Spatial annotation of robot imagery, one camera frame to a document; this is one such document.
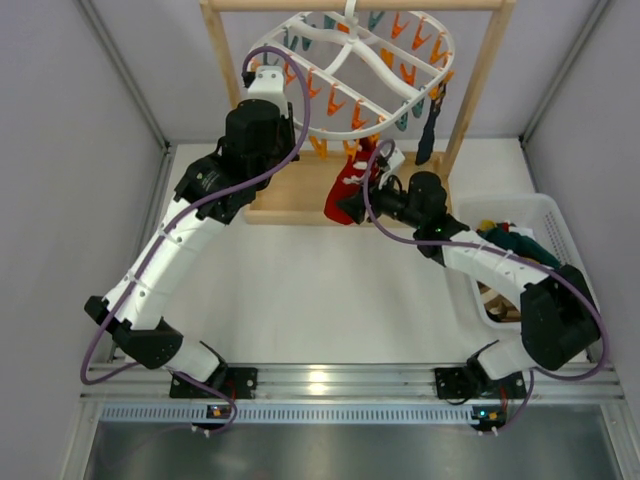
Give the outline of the red sock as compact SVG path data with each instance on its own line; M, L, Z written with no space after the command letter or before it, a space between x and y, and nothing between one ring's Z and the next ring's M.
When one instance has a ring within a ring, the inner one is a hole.
M324 216L341 225L352 225L354 221L339 206L340 200L354 196L361 187L367 162L377 147L377 140L362 138L336 177L324 205Z

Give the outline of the white oval clip hanger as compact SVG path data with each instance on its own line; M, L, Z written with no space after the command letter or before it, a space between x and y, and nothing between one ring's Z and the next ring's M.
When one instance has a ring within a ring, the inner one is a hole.
M285 52L305 76L312 141L405 131L453 77L456 47L424 11L306 11L258 41Z

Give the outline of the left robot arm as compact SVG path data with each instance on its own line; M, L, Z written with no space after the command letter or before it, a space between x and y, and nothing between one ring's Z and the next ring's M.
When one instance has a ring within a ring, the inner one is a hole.
M269 185L270 170L297 158L292 114L290 102L256 99L232 110L215 151L186 168L158 230L123 279L87 300L86 313L133 362L180 371L208 388L224 384L225 360L172 327L165 307L203 249Z

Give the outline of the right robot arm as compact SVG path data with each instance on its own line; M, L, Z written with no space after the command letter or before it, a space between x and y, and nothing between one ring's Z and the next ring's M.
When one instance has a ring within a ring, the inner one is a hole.
M337 208L356 224L387 216L413 228L412 244L444 268L496 291L520 314L518 332L480 348L463 367L474 392L525 370L549 376L603 339L599 312L582 272L569 264L551 268L485 240L452 216L437 175L418 172L403 187L395 176L344 181Z

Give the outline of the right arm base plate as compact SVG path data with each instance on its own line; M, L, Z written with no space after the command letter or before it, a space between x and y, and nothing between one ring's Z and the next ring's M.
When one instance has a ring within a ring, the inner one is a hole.
M468 367L440 367L434 370L437 397L441 400L524 399L526 383L521 373L499 380Z

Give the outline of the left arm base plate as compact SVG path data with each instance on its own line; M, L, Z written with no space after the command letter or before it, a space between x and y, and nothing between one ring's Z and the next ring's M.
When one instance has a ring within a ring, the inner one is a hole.
M248 400L255 397L258 386L258 370L253 367L228 367L221 380L215 380L212 388L232 400ZM193 383L172 376L169 397L176 399L214 398L215 395Z

